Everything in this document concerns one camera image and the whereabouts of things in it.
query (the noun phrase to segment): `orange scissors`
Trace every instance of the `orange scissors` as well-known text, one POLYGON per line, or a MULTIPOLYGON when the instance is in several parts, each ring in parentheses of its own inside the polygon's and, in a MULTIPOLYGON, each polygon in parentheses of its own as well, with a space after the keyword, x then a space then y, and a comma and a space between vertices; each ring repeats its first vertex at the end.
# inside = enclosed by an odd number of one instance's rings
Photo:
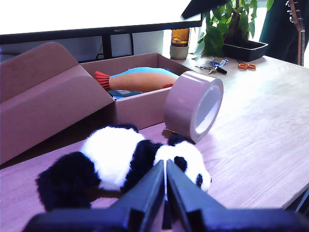
POLYGON ((256 65, 255 64, 248 64, 246 62, 239 62, 238 68, 241 70, 256 70, 256 65))

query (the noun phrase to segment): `huawei logo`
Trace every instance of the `huawei logo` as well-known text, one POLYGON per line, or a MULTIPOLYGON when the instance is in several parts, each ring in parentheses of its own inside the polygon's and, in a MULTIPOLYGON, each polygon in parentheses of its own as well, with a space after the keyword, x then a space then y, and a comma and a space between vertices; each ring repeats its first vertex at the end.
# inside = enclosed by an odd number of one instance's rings
POLYGON ((114 32, 122 32, 122 31, 126 31, 126 29, 123 28, 123 29, 115 29, 115 30, 114 30, 114 32))

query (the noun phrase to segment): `tape roll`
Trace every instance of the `tape roll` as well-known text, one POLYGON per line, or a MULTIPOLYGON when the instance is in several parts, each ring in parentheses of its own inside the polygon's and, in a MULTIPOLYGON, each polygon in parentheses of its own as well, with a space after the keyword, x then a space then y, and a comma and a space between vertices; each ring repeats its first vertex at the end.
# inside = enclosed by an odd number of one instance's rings
POLYGON ((220 79, 186 71, 167 96, 164 115, 166 128, 197 143, 215 122, 223 91, 220 79))

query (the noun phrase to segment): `computer monitor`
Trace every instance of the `computer monitor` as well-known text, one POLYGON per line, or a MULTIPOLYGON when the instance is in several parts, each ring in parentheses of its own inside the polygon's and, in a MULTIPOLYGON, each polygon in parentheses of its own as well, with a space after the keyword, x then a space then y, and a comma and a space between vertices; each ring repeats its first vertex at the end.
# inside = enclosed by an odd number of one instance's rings
POLYGON ((6 0, 0 44, 200 27, 181 17, 190 0, 6 0))

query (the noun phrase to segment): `fish plush toy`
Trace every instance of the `fish plush toy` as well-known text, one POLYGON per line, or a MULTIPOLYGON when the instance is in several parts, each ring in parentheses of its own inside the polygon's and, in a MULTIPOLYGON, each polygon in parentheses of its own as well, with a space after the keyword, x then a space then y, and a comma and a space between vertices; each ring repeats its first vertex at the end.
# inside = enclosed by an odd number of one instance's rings
POLYGON ((137 67, 128 71, 106 75, 95 72, 96 80, 111 95, 131 96, 143 92, 171 87, 179 76, 162 68, 137 67))

